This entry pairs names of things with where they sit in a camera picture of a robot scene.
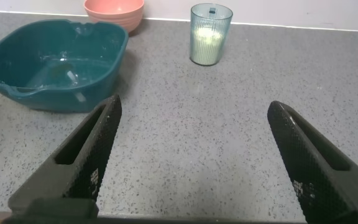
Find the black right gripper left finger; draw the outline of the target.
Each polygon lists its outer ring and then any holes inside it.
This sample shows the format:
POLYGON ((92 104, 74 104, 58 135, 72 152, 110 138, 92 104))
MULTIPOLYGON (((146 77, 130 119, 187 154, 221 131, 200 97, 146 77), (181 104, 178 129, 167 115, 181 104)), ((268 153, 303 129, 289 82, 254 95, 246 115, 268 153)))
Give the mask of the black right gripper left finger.
POLYGON ((12 194, 12 212, 39 198, 97 201, 121 115, 119 95, 103 100, 12 194))

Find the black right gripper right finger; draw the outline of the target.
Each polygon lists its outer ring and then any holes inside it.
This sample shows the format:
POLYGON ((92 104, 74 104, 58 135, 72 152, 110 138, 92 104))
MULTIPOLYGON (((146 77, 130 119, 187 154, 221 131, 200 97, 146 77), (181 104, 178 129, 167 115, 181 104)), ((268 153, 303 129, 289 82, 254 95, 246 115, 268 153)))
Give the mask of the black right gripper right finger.
POLYGON ((308 223, 358 223, 358 165, 290 106, 268 123, 308 223))

